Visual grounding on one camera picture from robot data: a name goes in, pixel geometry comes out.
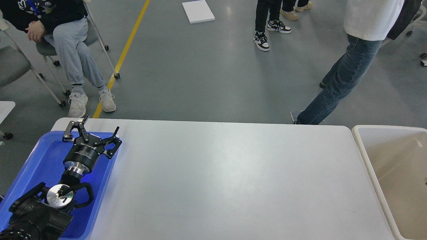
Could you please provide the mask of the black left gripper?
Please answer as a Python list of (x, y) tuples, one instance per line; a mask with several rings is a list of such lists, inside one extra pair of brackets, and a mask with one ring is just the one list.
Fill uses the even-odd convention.
[[(70, 121), (63, 133), (63, 142), (73, 142), (73, 146), (63, 160), (65, 170), (78, 174), (90, 174), (99, 157), (105, 155), (105, 158), (112, 159), (122, 144), (117, 136), (119, 126), (108, 138), (102, 139), (99, 136), (87, 134), (84, 123), (89, 117), (90, 114), (86, 114), (81, 121)], [(73, 129), (77, 129), (79, 137), (73, 137), (71, 133)]]

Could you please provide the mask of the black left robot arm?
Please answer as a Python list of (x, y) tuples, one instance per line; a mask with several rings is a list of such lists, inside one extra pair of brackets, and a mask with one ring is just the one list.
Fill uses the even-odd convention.
[(89, 118), (44, 134), (1, 200), (2, 240), (84, 240), (93, 229), (122, 144), (89, 133)]

